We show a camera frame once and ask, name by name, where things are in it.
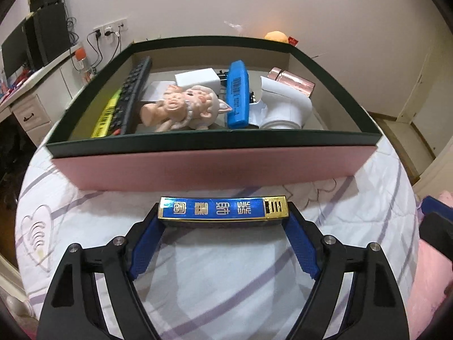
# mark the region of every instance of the white bedsheet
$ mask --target white bedsheet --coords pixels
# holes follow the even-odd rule
[[[264,188],[161,193],[80,191],[53,166],[50,153],[41,147],[23,182],[15,231],[20,273],[37,315],[69,244],[95,247],[125,235],[163,195],[286,195],[323,234],[360,247],[379,242],[404,302],[409,298],[418,250],[415,199],[404,168],[385,137],[355,177]],[[351,278],[345,276],[326,337],[336,333],[341,323]],[[109,331],[121,337],[102,275],[97,276],[97,283]],[[312,284],[280,226],[168,228],[148,270],[135,282],[164,340],[284,339]]]

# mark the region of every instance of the pink blanket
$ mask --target pink blanket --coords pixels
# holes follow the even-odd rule
[[[453,207],[453,197],[449,192],[443,192],[438,199]],[[429,325],[434,312],[445,299],[446,286],[452,280],[451,261],[420,240],[417,271],[406,308],[411,340],[415,340]]]

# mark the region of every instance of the heart pattern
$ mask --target heart pattern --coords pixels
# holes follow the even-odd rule
[[[27,254],[46,272],[50,272],[50,247],[54,222],[49,206],[39,206],[22,219],[20,229]]]

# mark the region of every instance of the blue object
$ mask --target blue object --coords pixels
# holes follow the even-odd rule
[[[163,218],[231,220],[264,218],[263,198],[173,198],[162,197],[159,210]]]
[[[317,280],[321,270],[316,262],[316,250],[292,213],[289,214],[289,219],[283,224],[283,228],[302,271]]]
[[[446,218],[453,222],[453,208],[438,201],[436,198],[433,198],[430,195],[423,199],[421,208],[423,215],[425,216],[431,212],[435,212],[443,218]]]
[[[249,124],[249,74],[242,60],[230,65],[226,80],[226,102],[233,110],[226,116],[230,129],[245,128]]]
[[[132,263],[129,269],[132,280],[135,280],[139,274],[145,272],[148,268],[164,230],[165,225],[155,216],[132,252]]]

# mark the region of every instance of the computer monitor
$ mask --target computer monitor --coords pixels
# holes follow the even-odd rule
[[[28,62],[27,39],[22,21],[1,45],[3,67],[7,78]]]

